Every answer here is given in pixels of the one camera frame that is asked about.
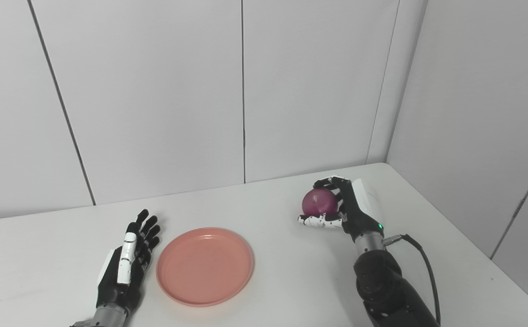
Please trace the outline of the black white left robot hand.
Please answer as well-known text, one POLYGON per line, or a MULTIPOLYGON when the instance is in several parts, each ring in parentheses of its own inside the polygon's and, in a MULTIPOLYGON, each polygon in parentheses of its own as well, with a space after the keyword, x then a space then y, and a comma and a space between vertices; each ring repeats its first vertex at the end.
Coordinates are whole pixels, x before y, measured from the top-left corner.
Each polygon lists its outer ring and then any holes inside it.
POLYGON ((130 222, 123 244, 111 252, 98 284, 96 306, 116 304, 131 314, 142 300, 142 282, 153 250, 160 242, 158 218, 143 209, 130 222))

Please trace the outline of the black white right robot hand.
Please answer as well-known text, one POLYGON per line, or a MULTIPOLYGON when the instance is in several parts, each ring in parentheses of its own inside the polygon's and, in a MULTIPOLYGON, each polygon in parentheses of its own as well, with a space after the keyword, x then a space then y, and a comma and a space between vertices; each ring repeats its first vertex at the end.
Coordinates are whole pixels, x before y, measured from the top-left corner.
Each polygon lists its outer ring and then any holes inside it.
POLYGON ((377 196, 360 178, 340 176, 317 180, 302 200, 298 222, 320 228, 343 228, 353 241, 367 233, 383 233, 382 211, 377 196))

